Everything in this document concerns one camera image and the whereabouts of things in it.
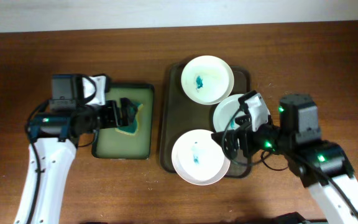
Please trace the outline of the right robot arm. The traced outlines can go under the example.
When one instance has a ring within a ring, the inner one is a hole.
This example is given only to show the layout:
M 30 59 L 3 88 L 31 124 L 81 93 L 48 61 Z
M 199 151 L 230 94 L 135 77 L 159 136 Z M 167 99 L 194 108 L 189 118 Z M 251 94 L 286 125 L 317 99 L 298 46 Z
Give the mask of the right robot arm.
M 221 132 L 211 135 L 236 165 L 252 167 L 283 155 L 288 169 L 323 211 L 328 223 L 358 223 L 358 181 L 342 147 L 321 138 L 318 108 L 310 95 L 285 95 L 279 101 L 280 124 L 255 90 L 242 95 L 239 107 Z

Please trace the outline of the green yellow sponge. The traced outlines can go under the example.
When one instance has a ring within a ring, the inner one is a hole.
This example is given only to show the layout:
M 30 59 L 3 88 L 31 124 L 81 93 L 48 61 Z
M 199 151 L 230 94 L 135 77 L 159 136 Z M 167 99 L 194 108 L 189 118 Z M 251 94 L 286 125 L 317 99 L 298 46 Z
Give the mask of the green yellow sponge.
M 139 112 L 143 108 L 143 104 L 137 101 L 131 101 L 129 105 L 125 106 L 126 115 L 130 124 L 127 126 L 120 126 L 116 131 L 121 134 L 135 136 L 139 130 Z

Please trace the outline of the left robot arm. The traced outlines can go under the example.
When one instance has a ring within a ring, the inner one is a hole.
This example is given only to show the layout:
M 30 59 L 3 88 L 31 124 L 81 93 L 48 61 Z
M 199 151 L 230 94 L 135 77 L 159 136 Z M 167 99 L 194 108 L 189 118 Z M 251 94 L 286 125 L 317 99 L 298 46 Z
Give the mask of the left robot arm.
M 24 126 L 29 165 L 15 223 L 58 223 L 65 183 L 82 134 L 130 126 L 138 107 L 128 98 L 106 100 L 105 74 L 59 74 L 52 95 L 39 104 Z

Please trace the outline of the white plate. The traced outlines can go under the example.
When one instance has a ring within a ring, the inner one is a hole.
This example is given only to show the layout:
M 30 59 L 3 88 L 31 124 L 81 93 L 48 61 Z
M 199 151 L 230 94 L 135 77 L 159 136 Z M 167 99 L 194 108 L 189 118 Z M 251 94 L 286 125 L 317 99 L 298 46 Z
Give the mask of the white plate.
M 211 135 L 212 131 L 194 129 L 182 134 L 171 153 L 175 172 L 193 185 L 211 185 L 221 180 L 229 170 L 230 160 Z
M 234 88 L 234 72 L 223 59 L 202 55 L 185 65 L 180 83 L 185 95 L 192 101 L 214 105 L 230 95 Z
M 241 96 L 242 94 L 231 95 L 225 100 L 222 100 L 215 108 L 213 113 L 213 126 L 217 133 L 223 132 L 229 122 L 228 130 L 237 129 L 239 127 L 238 124 L 231 121 L 231 118 L 240 107 L 238 99 Z

